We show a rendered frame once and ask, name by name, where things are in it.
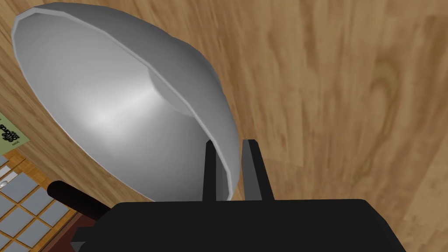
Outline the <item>grey bowl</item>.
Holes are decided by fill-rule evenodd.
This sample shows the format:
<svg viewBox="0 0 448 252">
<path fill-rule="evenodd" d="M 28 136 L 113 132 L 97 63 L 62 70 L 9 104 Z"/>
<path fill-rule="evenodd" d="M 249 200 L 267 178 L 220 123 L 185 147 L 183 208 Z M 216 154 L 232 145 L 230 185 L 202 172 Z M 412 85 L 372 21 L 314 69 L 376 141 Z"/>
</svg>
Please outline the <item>grey bowl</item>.
<svg viewBox="0 0 448 252">
<path fill-rule="evenodd" d="M 11 38 L 37 99 L 109 174 L 153 201 L 200 201 L 211 140 L 231 200 L 238 130 L 219 77 L 190 44 L 123 11 L 57 2 L 18 14 Z"/>
</svg>

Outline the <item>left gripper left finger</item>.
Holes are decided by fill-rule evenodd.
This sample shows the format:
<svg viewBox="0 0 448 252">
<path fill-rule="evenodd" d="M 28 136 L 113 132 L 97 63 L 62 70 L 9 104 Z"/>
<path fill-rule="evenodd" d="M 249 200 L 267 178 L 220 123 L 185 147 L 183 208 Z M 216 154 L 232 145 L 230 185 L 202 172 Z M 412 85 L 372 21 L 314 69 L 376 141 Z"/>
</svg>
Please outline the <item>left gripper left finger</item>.
<svg viewBox="0 0 448 252">
<path fill-rule="evenodd" d="M 203 201 L 224 201 L 223 169 L 212 140 L 208 140 L 203 176 Z"/>
</svg>

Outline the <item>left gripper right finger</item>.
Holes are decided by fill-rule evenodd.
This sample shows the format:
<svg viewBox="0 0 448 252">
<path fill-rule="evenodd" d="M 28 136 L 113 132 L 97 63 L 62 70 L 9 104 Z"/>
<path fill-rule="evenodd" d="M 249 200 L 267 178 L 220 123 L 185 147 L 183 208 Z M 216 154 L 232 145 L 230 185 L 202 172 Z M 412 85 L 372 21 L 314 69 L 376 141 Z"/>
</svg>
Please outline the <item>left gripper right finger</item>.
<svg viewBox="0 0 448 252">
<path fill-rule="evenodd" d="M 259 144 L 254 139 L 242 142 L 241 170 L 246 201 L 274 201 Z"/>
</svg>

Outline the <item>black round rod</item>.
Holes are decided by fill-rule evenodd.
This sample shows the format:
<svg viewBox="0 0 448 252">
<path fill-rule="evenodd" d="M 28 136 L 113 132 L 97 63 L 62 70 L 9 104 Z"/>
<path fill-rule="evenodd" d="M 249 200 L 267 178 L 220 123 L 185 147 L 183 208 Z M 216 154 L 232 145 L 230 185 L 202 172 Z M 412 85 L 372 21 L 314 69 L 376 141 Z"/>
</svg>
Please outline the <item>black round rod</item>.
<svg viewBox="0 0 448 252">
<path fill-rule="evenodd" d="M 111 209 L 90 195 L 60 180 L 51 182 L 46 192 L 56 201 L 95 221 Z"/>
</svg>

